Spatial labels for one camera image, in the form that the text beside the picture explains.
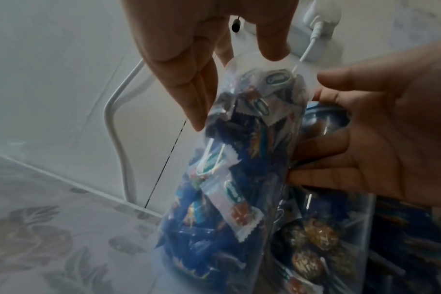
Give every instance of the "wrapped candy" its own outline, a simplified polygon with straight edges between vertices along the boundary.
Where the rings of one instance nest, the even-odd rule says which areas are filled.
[[[171,279],[165,284],[174,292],[251,293],[312,94],[302,65],[299,74],[290,66],[290,60],[268,62],[254,53],[226,67],[159,228],[153,260],[164,265]]]
[[[325,135],[348,122],[344,109],[310,103],[299,139]],[[287,193],[264,275],[290,294],[361,293],[375,197],[313,187],[289,187]]]

